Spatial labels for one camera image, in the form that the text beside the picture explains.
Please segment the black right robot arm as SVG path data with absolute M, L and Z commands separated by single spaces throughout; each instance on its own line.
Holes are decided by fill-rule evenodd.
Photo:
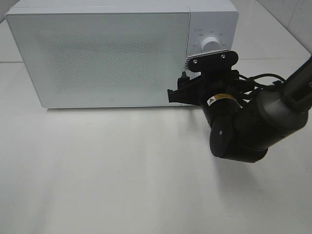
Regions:
M 269 147 L 302 129 L 312 107 L 312 62 L 306 61 L 289 78 L 274 75 L 275 82 L 257 82 L 262 75 L 246 77 L 233 66 L 234 51 L 221 50 L 186 58 L 177 89 L 168 90 L 169 102 L 199 106 L 210 132 L 215 157 L 254 163 Z

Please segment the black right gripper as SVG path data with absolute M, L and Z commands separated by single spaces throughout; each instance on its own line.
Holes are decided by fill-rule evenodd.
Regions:
M 168 101 L 200 106 L 206 115 L 234 115 L 241 108 L 236 91 L 239 83 L 237 71 L 201 73 L 193 79 L 183 71 L 177 89 L 167 90 Z

